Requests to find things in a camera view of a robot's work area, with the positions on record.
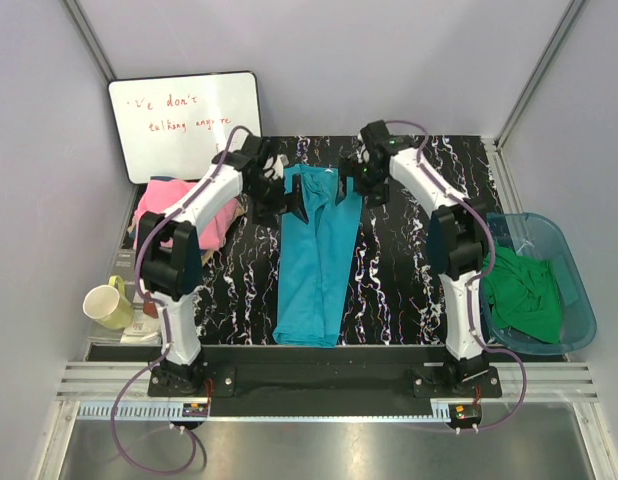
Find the teal t shirt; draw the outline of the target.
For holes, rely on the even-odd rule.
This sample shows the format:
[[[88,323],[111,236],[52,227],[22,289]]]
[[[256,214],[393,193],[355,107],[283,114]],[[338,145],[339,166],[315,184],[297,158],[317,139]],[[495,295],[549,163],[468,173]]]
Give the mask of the teal t shirt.
[[[340,336],[363,199],[355,192],[336,201],[335,168],[296,164],[285,186],[301,180],[308,221],[281,219],[278,274],[278,345],[334,347]]]

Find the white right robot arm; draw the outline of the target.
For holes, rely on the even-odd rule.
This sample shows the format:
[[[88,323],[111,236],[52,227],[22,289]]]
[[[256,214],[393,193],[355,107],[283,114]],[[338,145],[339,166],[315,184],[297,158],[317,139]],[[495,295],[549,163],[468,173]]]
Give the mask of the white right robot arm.
[[[335,203],[351,191],[370,206],[389,200],[389,181],[400,183],[429,217],[426,255],[443,286],[447,359],[440,373],[446,390],[465,396],[487,374],[480,320],[480,279],[489,274],[483,262],[495,259],[495,242],[486,222],[483,201],[468,198],[439,174],[425,158],[426,140],[416,143],[394,135],[389,122],[378,120],[360,130],[360,150],[338,164]]]

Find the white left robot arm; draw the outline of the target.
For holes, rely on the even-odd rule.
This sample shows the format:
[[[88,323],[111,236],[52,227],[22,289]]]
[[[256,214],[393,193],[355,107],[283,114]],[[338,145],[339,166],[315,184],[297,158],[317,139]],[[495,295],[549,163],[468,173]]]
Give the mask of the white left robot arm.
[[[284,156],[248,134],[239,149],[218,153],[191,191],[162,213],[146,212],[137,227],[137,291],[161,320],[161,354],[150,367],[185,396],[205,382],[192,300],[203,273],[199,236],[240,195],[251,200],[253,219],[262,226],[276,227],[285,214],[308,220],[300,174],[286,174]]]

